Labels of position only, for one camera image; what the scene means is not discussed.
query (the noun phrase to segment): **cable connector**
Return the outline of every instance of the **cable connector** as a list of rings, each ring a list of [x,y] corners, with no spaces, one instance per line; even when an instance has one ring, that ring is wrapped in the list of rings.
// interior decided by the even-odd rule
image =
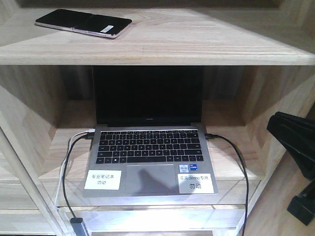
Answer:
[[[95,134],[95,129],[89,129],[85,139],[87,139],[87,140],[93,139],[94,138],[94,134]]]
[[[219,136],[217,134],[205,134],[206,139],[216,139]]]

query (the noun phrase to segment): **black phone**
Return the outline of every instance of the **black phone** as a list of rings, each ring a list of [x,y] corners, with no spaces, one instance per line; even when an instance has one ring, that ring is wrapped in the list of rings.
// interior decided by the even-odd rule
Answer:
[[[35,20],[35,25],[93,36],[116,38],[131,24],[131,19],[57,9]]]

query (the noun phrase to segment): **black keyboard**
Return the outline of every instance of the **black keyboard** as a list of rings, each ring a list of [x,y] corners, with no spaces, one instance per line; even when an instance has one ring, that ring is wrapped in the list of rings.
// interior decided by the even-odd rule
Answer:
[[[102,131],[97,164],[203,161],[197,130]]]

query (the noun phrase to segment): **laptop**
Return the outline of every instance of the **laptop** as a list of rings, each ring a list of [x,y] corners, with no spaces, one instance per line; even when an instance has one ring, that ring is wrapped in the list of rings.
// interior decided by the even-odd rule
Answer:
[[[93,66],[96,129],[83,196],[214,194],[202,66]]]

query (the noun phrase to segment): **white label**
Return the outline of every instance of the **white label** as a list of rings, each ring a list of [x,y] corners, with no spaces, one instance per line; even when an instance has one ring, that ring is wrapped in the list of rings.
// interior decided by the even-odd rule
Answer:
[[[90,170],[84,189],[118,190],[122,171]]]
[[[211,174],[177,174],[179,193],[214,193]]]
[[[179,165],[180,173],[189,173],[188,165]]]
[[[102,32],[102,33],[106,33],[106,32],[108,32],[109,30],[111,30],[113,27],[114,27],[114,26],[109,25],[109,26],[107,26],[106,28],[102,29],[101,32]]]

